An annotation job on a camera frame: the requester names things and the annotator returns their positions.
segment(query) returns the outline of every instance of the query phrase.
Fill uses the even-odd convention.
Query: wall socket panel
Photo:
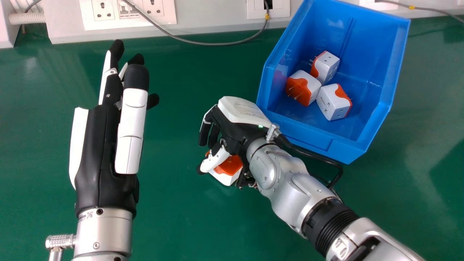
[[[177,24],[174,0],[130,0],[158,25]],[[153,26],[121,0],[79,0],[86,31]]]
[[[389,3],[376,3],[375,0],[359,0],[359,5],[361,7],[367,7],[369,9],[373,9],[377,11],[398,9],[398,5],[389,4]]]
[[[271,0],[272,9],[269,10],[271,18],[290,17],[290,0]],[[264,19],[266,8],[264,0],[246,0],[246,13],[248,19]]]

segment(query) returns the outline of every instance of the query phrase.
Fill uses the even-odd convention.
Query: black ribbed joint
[[[310,215],[304,235],[324,257],[337,236],[359,216],[336,199],[326,200]]]

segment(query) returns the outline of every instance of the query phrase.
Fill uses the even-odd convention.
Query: green tabletop surface
[[[45,238],[75,233],[68,175],[75,107],[98,100],[111,41],[52,45],[27,26],[0,51],[0,253],[47,260]],[[222,96],[256,100],[264,62],[283,29],[251,42],[194,46],[166,37],[125,40],[140,52],[160,104],[147,113],[131,260],[324,260],[253,189],[198,176],[203,114]],[[237,40],[252,32],[189,36]],[[464,27],[448,17],[413,20],[394,104],[367,153],[336,189],[357,214],[429,261],[464,258]],[[330,179],[333,169],[306,161]],[[67,251],[64,260],[72,259]]]

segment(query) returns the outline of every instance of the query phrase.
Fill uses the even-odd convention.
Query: gray cable
[[[401,4],[401,3],[397,3],[397,2],[393,2],[393,1],[389,1],[389,0],[375,0],[376,3],[389,3],[389,4],[394,4],[394,5],[397,5],[397,6],[400,6],[400,7],[406,7],[406,8],[409,8],[411,10],[424,10],[424,11],[432,11],[432,12],[437,12],[437,13],[442,13],[442,14],[446,14],[448,16],[451,16],[452,18],[458,20],[460,23],[464,24],[464,20],[459,18],[458,16],[450,13],[450,12],[447,12],[447,11],[444,11],[444,10],[440,10],[440,9],[435,9],[435,8],[427,8],[427,7],[417,7],[417,6],[410,6],[410,5],[406,5],[406,4]]]
[[[34,5],[38,4],[40,1],[42,1],[42,0],[35,0],[34,2],[32,2],[32,3],[26,8],[26,10],[25,10],[24,12],[27,13],[32,7],[34,7]]]
[[[164,30],[161,26],[159,26],[155,22],[153,22],[148,16],[146,16],[142,11],[137,9],[137,7],[135,7],[133,4],[131,4],[128,0],[122,0],[122,1],[125,2],[126,4],[128,4],[132,9],[136,10],[143,18],[145,18],[148,22],[150,22],[150,24],[154,25],[161,32],[165,33],[167,36],[172,37],[172,38],[174,38],[176,40],[179,40],[179,41],[182,41],[182,42],[186,42],[186,43],[194,44],[194,45],[201,45],[201,46],[231,46],[231,45],[238,45],[238,44],[245,43],[245,42],[247,42],[249,40],[252,40],[252,39],[255,39],[257,36],[259,36],[264,31],[264,29],[266,29],[267,21],[269,20],[269,6],[268,6],[267,2],[264,1],[264,4],[266,5],[266,17],[265,17],[263,27],[256,34],[254,34],[254,35],[252,35],[252,36],[250,36],[250,37],[248,37],[246,39],[243,39],[243,40],[240,40],[240,41],[235,41],[235,42],[226,42],[226,43],[196,42],[196,41],[191,41],[191,40],[187,40],[187,39],[184,39],[184,38],[180,38],[178,36],[175,36],[175,35],[171,34],[170,32]]]

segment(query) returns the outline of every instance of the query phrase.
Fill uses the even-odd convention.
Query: blue plastic bin
[[[258,106],[294,144],[349,164],[364,154],[393,103],[410,20],[337,0],[305,0],[264,65]],[[331,83],[352,99],[349,115],[328,121],[314,102],[285,94],[287,77],[310,71],[323,51],[340,58]]]

